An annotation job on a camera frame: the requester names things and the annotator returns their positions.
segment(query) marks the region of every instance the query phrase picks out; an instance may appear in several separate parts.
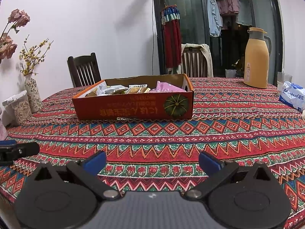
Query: chair backrest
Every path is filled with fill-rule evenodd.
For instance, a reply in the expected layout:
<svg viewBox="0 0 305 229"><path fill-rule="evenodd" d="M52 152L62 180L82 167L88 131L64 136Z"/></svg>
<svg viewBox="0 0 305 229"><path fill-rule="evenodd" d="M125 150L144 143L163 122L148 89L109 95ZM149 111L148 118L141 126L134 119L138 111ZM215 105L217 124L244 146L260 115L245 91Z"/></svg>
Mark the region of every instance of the chair backrest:
<svg viewBox="0 0 305 229"><path fill-rule="evenodd" d="M90 56L68 57L68 67L74 87L93 85L101 80L94 52Z"/></svg>
<svg viewBox="0 0 305 229"><path fill-rule="evenodd" d="M207 61L200 48L186 47L182 53L181 71L188 77L207 77Z"/></svg>

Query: patterned tablecloth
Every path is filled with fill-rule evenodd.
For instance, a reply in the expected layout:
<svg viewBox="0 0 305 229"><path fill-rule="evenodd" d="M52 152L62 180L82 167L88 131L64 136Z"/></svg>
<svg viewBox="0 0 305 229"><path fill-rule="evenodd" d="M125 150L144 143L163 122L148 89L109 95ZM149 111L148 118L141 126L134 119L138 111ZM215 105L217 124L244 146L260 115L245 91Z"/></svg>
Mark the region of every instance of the patterned tablecloth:
<svg viewBox="0 0 305 229"><path fill-rule="evenodd" d="M188 121L79 121L71 97L84 88L60 91L9 139L36 141L40 154L0 167L0 192L11 202L42 160L63 165L98 150L107 153L100 180L120 191L187 190L205 180L198 154L240 165L264 161L288 195L292 210L285 228L305 216L305 121L278 101L276 87L259 90L240 79L191 78L193 118Z"/></svg>

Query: vase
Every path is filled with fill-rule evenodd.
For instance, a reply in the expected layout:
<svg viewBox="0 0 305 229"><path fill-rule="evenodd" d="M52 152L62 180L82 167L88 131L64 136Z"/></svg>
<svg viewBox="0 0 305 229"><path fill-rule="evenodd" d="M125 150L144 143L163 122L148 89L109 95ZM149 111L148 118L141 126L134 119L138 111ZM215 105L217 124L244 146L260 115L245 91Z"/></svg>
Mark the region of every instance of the vase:
<svg viewBox="0 0 305 229"><path fill-rule="evenodd" d="M29 98L32 113L39 111L42 108L42 101L36 81L32 78L32 74L25 76L24 86L27 91L27 97Z"/></svg>

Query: thermos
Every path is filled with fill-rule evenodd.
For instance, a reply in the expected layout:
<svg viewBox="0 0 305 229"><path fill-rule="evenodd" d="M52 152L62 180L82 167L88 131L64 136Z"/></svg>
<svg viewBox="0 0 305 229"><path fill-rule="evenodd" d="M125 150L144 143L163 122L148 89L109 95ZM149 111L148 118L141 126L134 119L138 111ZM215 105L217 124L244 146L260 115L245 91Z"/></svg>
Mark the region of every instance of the thermos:
<svg viewBox="0 0 305 229"><path fill-rule="evenodd" d="M245 54L244 83L252 87L265 89L268 83L271 39L264 36L266 32L261 28L250 27L248 33L250 35Z"/></svg>

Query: orange cardboard box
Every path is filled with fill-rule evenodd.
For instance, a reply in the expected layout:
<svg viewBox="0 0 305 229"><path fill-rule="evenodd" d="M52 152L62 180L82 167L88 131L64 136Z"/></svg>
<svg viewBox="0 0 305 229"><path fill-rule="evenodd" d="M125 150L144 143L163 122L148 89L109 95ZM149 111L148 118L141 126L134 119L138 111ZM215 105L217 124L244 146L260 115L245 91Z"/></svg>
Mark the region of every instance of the orange cardboard box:
<svg viewBox="0 0 305 229"><path fill-rule="evenodd" d="M157 81L167 82L186 92L142 93L85 97L97 86L142 85L155 89ZM162 76L138 76L105 79L83 90L73 98L80 120L109 120L117 118L139 119L191 119L193 115L194 89L186 74Z"/></svg>

